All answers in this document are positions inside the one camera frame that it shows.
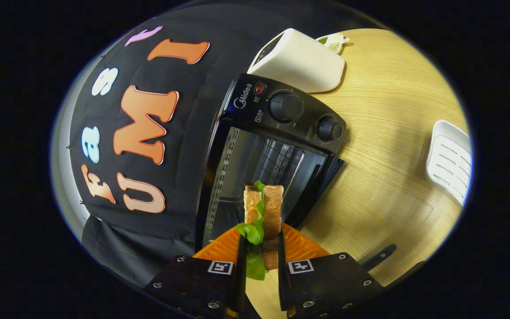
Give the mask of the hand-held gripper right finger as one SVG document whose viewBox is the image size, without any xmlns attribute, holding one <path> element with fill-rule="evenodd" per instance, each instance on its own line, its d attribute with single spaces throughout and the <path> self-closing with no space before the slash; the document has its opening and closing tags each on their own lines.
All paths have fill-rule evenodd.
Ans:
<svg viewBox="0 0 510 319">
<path fill-rule="evenodd" d="M 295 228 L 278 234 L 278 289 L 289 319 L 336 319 L 384 287 L 348 253 L 329 254 Z"/>
</svg>

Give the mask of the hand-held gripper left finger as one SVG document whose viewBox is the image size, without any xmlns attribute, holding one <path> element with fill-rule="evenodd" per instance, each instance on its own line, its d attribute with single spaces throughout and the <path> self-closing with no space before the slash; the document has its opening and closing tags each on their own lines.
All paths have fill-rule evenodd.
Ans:
<svg viewBox="0 0 510 319">
<path fill-rule="evenodd" d="M 247 245 L 233 227 L 194 256 L 174 257 L 144 292 L 194 318 L 238 319 L 246 300 Z"/>
</svg>

